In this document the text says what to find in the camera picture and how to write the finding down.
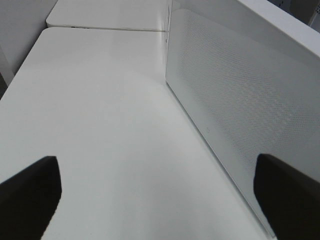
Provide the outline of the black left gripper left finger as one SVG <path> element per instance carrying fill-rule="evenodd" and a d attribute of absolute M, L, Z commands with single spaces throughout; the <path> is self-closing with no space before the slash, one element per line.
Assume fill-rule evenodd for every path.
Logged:
<path fill-rule="evenodd" d="M 0 184 L 0 238 L 39 240 L 62 195 L 56 156 L 45 156 Z"/>

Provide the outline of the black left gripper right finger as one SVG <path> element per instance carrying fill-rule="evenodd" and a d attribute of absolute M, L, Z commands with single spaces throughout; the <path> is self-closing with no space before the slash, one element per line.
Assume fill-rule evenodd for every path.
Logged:
<path fill-rule="evenodd" d="M 320 183 L 271 154 L 257 157 L 253 192 L 279 240 L 320 238 Z"/>

